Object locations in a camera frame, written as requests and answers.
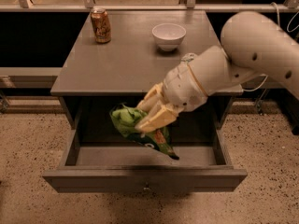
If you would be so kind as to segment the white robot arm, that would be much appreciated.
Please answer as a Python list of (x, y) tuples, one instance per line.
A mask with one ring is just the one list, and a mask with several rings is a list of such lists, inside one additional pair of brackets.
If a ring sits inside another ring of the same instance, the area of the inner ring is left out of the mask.
[(299, 98), (299, 44), (264, 15), (237, 13), (224, 24), (219, 46), (183, 57), (163, 82), (149, 90), (137, 105), (147, 116), (135, 128), (142, 133), (162, 128), (216, 92), (262, 74)]

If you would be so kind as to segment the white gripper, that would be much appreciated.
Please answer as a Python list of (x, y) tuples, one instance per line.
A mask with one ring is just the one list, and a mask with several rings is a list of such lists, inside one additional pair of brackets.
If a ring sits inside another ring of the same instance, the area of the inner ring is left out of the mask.
[[(165, 104), (164, 97), (170, 104)], [(174, 122), (179, 114), (178, 107), (191, 112), (206, 101), (207, 95), (199, 87), (191, 68), (180, 63), (167, 73), (163, 83), (155, 84), (138, 103), (138, 109), (149, 113), (135, 128), (142, 133), (153, 132)]]

